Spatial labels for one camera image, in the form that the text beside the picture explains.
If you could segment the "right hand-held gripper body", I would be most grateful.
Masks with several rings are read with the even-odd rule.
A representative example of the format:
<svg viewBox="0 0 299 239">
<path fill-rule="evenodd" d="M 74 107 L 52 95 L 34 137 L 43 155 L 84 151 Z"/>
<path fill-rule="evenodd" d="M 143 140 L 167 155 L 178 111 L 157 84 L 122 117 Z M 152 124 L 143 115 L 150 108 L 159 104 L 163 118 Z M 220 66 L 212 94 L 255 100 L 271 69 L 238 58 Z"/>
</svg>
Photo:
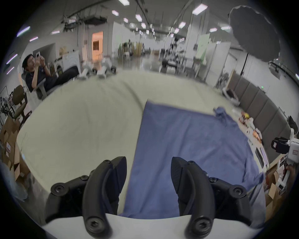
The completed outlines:
<svg viewBox="0 0 299 239">
<path fill-rule="evenodd" d="M 299 139 L 294 137 L 294 130 L 290 130 L 290 139 L 276 137 L 271 142 L 271 148 L 277 153 L 287 155 L 287 159 L 291 162 L 299 163 Z"/>
</svg>

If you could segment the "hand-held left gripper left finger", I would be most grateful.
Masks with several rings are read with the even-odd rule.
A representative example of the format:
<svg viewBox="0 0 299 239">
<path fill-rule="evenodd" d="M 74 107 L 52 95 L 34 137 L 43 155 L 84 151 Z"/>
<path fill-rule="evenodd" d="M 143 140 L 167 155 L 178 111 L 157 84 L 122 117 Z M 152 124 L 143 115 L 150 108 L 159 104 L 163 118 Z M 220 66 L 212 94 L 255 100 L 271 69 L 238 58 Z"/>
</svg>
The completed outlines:
<svg viewBox="0 0 299 239">
<path fill-rule="evenodd" d="M 106 214 L 117 215 L 126 175 L 126 157 L 119 156 L 104 160 L 89 176 L 52 185 L 44 209 L 45 222 L 82 216 L 90 236 L 109 238 L 112 228 Z"/>
</svg>

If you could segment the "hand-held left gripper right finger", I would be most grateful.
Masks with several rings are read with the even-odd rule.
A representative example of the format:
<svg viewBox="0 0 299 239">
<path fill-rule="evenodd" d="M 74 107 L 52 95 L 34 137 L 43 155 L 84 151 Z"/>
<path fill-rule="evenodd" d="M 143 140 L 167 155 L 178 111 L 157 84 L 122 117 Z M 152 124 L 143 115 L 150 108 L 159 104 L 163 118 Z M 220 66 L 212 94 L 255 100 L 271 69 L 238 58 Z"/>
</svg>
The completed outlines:
<svg viewBox="0 0 299 239">
<path fill-rule="evenodd" d="M 185 228 L 187 238 L 207 237 L 214 219 L 252 224 L 247 191 L 216 177 L 208 177 L 194 161 L 171 160 L 171 180 L 178 196 L 180 216 L 191 215 Z"/>
</svg>

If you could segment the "person's right hand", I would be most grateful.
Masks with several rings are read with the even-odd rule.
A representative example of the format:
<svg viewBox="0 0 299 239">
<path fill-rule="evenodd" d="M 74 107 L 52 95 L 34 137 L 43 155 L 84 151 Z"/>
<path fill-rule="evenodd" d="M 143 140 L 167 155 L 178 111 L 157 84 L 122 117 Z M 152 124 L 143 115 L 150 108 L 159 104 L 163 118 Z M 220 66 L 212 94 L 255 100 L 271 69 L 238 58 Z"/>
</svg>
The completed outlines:
<svg viewBox="0 0 299 239">
<path fill-rule="evenodd" d="M 296 172 L 296 164 L 286 166 L 286 170 L 289 173 L 289 177 L 287 180 L 288 187 L 292 187 L 296 180 L 297 172 Z"/>
</svg>

